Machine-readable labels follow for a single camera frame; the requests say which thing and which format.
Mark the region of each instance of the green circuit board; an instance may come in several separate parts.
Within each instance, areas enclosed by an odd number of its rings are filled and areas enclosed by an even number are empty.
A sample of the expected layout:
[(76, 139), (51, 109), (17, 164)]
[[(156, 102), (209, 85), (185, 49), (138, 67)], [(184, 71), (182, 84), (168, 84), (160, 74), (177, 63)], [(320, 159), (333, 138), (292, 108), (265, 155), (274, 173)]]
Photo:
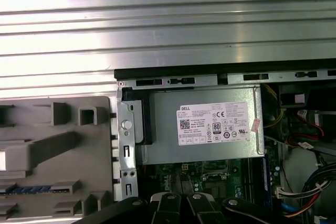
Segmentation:
[(161, 191), (169, 191), (170, 174), (181, 173), (189, 175), (194, 192), (211, 194), (216, 201), (244, 198), (239, 159), (156, 165), (155, 170)]

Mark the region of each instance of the connector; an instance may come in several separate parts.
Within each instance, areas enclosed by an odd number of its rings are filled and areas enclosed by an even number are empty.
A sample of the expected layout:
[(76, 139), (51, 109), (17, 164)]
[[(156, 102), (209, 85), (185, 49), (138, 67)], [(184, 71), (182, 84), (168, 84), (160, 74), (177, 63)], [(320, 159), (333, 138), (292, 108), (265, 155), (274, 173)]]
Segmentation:
[(283, 198), (284, 198), (284, 197), (280, 194), (280, 190), (284, 190), (283, 187), (281, 187), (281, 186), (276, 186), (276, 187), (275, 187), (275, 191), (274, 191), (274, 193), (275, 193), (275, 197), (276, 197), (277, 199), (283, 199)]

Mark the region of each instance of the blue cable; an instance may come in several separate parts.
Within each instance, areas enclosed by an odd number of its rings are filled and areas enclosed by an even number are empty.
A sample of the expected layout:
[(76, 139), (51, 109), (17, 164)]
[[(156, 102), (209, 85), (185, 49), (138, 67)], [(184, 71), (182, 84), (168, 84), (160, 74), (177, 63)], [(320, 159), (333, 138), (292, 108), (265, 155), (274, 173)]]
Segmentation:
[(281, 207), (283, 208), (284, 211), (286, 212), (296, 212), (298, 208), (292, 207), (286, 203), (281, 202)]

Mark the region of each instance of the screw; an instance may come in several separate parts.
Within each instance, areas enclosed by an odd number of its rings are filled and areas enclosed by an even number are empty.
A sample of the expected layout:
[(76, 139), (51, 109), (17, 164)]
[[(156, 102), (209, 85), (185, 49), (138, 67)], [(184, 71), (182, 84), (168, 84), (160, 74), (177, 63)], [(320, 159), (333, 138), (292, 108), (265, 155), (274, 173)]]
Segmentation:
[(235, 199), (231, 199), (231, 200), (229, 200), (229, 205), (231, 205), (231, 206), (237, 206), (238, 205), (238, 201), (236, 201)]
[(194, 199), (200, 199), (201, 197), (202, 197), (202, 196), (201, 196), (200, 194), (194, 194), (194, 195), (193, 195), (193, 198), (194, 198)]
[(142, 201), (141, 200), (136, 200), (136, 201), (133, 201), (132, 205), (134, 206), (138, 206), (138, 205), (141, 205), (142, 204)]

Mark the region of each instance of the wire bundle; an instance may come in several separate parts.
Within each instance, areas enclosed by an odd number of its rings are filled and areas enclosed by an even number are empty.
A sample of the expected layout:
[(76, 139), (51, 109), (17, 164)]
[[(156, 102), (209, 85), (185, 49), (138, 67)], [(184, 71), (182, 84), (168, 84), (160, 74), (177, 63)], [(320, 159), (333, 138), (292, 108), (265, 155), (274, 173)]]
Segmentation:
[[(269, 85), (264, 84), (264, 86), (267, 89), (267, 91), (275, 98), (275, 100), (278, 100), (276, 92)], [(264, 126), (264, 128), (270, 128), (270, 127), (277, 125), (283, 118), (283, 115), (284, 115), (284, 109), (280, 109), (280, 113), (278, 117), (274, 121), (272, 121), (270, 124)]]
[(308, 139), (311, 139), (311, 140), (319, 140), (321, 139), (322, 137), (324, 137), (324, 131), (323, 129), (316, 125), (316, 124), (313, 124), (313, 123), (310, 123), (308, 122), (307, 120), (305, 120), (303, 117), (299, 116), (299, 115), (296, 115), (297, 119), (299, 121), (301, 121), (302, 123), (304, 124), (307, 124), (307, 125), (310, 125), (312, 127), (315, 127), (316, 129), (319, 130), (319, 134), (317, 135), (309, 135), (309, 134), (301, 134), (301, 133), (295, 133), (295, 134), (292, 134), (290, 135), (287, 139), (286, 139), (286, 143), (292, 147), (298, 147), (299, 145), (297, 143), (294, 143), (292, 140), (293, 138), (308, 138)]
[[(323, 162), (323, 165), (323, 167), (317, 169), (312, 175), (310, 175), (303, 186), (301, 193), (295, 194), (287, 193), (283, 190), (280, 191), (280, 194), (284, 197), (301, 199), (301, 205), (303, 205), (301, 209), (285, 215), (286, 217), (294, 217), (306, 212), (313, 206), (321, 192), (330, 186), (332, 181), (336, 180), (336, 163), (326, 165)], [(309, 223), (309, 217), (307, 214), (304, 215), (303, 221), (305, 223)]]

